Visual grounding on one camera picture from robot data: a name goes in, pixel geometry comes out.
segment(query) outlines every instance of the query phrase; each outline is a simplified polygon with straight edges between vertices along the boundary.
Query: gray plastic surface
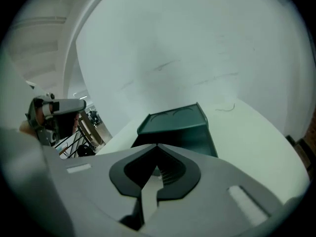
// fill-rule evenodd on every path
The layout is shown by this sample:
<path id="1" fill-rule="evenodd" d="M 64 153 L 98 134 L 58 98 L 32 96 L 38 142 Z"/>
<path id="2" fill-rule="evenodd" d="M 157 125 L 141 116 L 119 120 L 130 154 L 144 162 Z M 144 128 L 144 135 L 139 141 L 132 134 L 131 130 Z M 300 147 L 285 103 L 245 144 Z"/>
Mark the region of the gray plastic surface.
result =
<path id="1" fill-rule="evenodd" d="M 183 199 L 159 202 L 157 211 L 136 232 L 118 222 L 132 212 L 135 199 L 119 194 L 109 180 L 109 169 L 149 145 L 61 160 L 53 148 L 42 148 L 34 138 L 14 131 L 2 133 L 1 144 L 5 148 L 1 166 L 10 187 L 32 216 L 58 236 L 235 236 L 252 226 L 227 191 L 234 185 L 242 186 L 270 215 L 282 207 L 270 191 L 231 164 L 165 145 L 193 160 L 201 179 Z M 67 172 L 68 167 L 86 163 L 91 167 Z"/>
<path id="2" fill-rule="evenodd" d="M 264 186 L 233 165 L 191 151 L 168 146 L 194 160 L 201 170 L 197 186 L 183 199 L 161 201 L 140 232 L 151 236 L 234 236 L 252 228 L 227 189 L 242 186 L 270 215 L 281 202 Z"/>
<path id="3" fill-rule="evenodd" d="M 56 99 L 52 102 L 59 102 L 59 110 L 54 115 L 62 115 L 65 113 L 81 112 L 86 107 L 86 102 L 82 99 Z"/>

